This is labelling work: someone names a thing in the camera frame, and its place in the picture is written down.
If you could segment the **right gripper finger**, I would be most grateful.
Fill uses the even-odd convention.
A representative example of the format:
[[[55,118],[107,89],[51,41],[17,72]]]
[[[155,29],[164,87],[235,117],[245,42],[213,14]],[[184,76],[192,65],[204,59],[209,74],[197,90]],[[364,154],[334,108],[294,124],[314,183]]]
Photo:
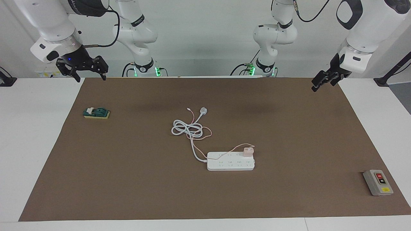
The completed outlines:
[[[97,56],[92,59],[92,72],[98,73],[103,81],[107,79],[109,66],[102,56]]]
[[[80,82],[81,78],[77,74],[77,70],[70,65],[66,64],[66,62],[63,59],[57,59],[56,60],[56,67],[59,69],[60,73],[63,76],[70,76],[76,80],[76,82]]]

